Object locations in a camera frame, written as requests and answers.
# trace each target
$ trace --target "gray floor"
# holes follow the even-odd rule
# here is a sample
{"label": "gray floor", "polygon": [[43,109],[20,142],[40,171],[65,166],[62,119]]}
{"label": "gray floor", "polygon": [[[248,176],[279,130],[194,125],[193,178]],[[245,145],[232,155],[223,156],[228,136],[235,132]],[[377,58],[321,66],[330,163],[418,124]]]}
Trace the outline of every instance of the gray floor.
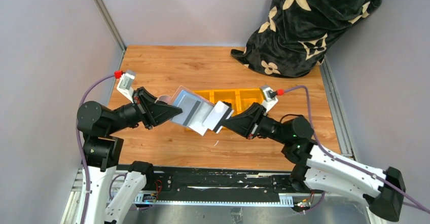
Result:
{"label": "gray floor", "polygon": [[282,207],[155,206],[129,211],[124,224],[369,224],[366,208],[343,197],[331,197],[305,216]]}

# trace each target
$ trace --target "red connector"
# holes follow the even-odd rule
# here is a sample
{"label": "red connector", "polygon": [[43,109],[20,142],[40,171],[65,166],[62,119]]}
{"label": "red connector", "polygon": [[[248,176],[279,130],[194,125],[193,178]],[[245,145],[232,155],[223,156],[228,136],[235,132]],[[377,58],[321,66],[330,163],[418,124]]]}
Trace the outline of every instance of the red connector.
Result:
{"label": "red connector", "polygon": [[117,70],[117,71],[115,71],[115,78],[116,79],[119,79],[119,78],[121,78],[121,75],[123,74],[124,72],[122,72],[122,70]]}
{"label": "red connector", "polygon": [[279,89],[276,91],[276,93],[278,94],[278,96],[282,96],[284,94],[283,89]]}

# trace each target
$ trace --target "wood surface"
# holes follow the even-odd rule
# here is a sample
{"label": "wood surface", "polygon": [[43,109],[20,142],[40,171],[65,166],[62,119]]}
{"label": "wood surface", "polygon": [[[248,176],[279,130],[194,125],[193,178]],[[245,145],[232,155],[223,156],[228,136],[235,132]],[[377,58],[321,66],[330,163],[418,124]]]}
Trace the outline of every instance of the wood surface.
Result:
{"label": "wood surface", "polygon": [[[329,149],[340,152],[318,67],[303,78],[273,78],[240,64],[230,56],[231,49],[129,46],[121,69],[135,71],[137,75],[133,88],[144,86],[154,96],[173,95],[178,86],[191,90],[211,90],[258,88],[262,85],[286,89],[305,85],[309,88],[312,119],[319,139]],[[109,108],[127,103],[129,101],[114,89]],[[285,114],[303,114],[307,117],[303,89],[280,96],[278,104],[269,112],[269,116],[276,120]],[[222,130],[219,134],[208,131],[200,136],[193,131],[186,131],[182,126],[166,122],[152,130],[141,125],[115,135],[124,139],[121,164],[139,160],[159,166],[264,170],[292,170],[294,166],[280,152],[282,144],[270,139],[247,140],[229,130]]]}

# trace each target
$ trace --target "black blanket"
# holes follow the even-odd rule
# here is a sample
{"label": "black blanket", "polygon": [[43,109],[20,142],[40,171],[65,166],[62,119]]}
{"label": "black blanket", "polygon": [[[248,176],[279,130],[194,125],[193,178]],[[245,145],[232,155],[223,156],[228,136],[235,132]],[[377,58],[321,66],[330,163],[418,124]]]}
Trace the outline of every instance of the black blanket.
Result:
{"label": "black blanket", "polygon": [[309,73],[324,61],[328,48],[366,18],[382,0],[272,0],[267,21],[245,51],[231,55],[262,74],[291,78]]}

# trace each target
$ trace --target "white wall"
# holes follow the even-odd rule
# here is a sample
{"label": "white wall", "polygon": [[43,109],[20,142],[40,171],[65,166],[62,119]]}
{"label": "white wall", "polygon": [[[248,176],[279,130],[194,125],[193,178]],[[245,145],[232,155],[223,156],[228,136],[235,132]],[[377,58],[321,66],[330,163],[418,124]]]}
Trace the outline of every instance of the white wall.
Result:
{"label": "white wall", "polygon": [[[1,223],[59,223],[82,94],[121,52],[93,0],[0,0]],[[106,103],[112,80],[91,99]]]}
{"label": "white wall", "polygon": [[271,0],[103,0],[128,45],[244,46]]}
{"label": "white wall", "polygon": [[[407,192],[430,207],[430,0],[383,0],[328,51],[362,162],[399,168]],[[399,223],[428,223],[404,206]]]}

